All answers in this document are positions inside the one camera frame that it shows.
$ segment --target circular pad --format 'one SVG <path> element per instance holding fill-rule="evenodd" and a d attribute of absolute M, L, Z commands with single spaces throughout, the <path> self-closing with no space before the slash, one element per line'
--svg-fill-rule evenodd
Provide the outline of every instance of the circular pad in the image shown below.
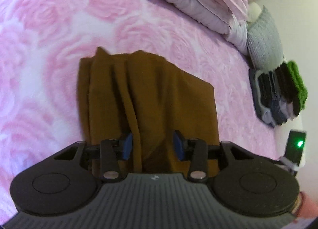
<path fill-rule="evenodd" d="M 44 160 L 18 174 L 10 186 L 16 207 L 40 216 L 76 210 L 84 206 L 96 190 L 94 176 L 69 160 Z"/>
<path fill-rule="evenodd" d="M 66 190 L 70 185 L 70 179 L 60 173 L 40 175 L 33 181 L 33 188 L 40 193 L 56 194 Z"/>
<path fill-rule="evenodd" d="M 249 216 L 275 216 L 291 210 L 298 193 L 297 180 L 263 160 L 236 160 L 214 179 L 213 191 L 225 206 Z"/>

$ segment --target ribbed gray surface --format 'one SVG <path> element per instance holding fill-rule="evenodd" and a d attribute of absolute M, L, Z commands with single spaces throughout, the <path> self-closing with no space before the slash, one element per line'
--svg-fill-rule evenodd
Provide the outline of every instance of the ribbed gray surface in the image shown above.
<path fill-rule="evenodd" d="M 181 174 L 129 174 L 105 184 L 87 206 L 60 217 L 19 213 L 5 229 L 278 229 L 294 217 L 239 215 L 211 195 L 207 186 L 184 180 Z"/>
<path fill-rule="evenodd" d="M 268 72 L 283 62 L 284 52 L 275 21 L 264 7 L 247 31 L 247 48 L 255 69 Z"/>

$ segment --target logo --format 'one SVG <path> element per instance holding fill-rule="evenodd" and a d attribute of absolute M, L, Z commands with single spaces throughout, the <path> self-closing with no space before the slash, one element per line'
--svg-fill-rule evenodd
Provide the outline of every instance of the logo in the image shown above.
<path fill-rule="evenodd" d="M 159 180 L 159 176 L 158 175 L 155 175 L 155 176 L 150 177 L 150 178 L 153 179 L 154 181 Z"/>

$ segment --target pink rose bedspread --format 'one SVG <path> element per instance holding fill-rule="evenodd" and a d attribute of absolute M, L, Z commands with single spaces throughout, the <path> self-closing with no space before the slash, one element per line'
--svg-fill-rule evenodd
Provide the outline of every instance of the pink rose bedspread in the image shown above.
<path fill-rule="evenodd" d="M 220 140 L 276 158 L 255 113 L 241 54 L 160 0 L 0 0 L 0 224 L 15 214 L 15 175 L 81 140 L 79 59 L 97 46 L 166 57 L 215 88 Z"/>

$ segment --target brown cloth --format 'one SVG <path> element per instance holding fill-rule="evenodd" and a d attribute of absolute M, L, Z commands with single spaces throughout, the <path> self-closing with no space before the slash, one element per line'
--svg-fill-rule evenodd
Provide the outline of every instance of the brown cloth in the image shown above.
<path fill-rule="evenodd" d="M 173 130 L 185 138 L 218 145 L 214 88 L 163 57 L 137 51 L 109 55 L 97 48 L 80 61 L 77 98 L 85 140 L 133 134 L 132 162 L 120 162 L 123 172 L 188 172 L 190 162 L 177 159 Z M 209 175 L 218 172 L 209 160 Z"/>

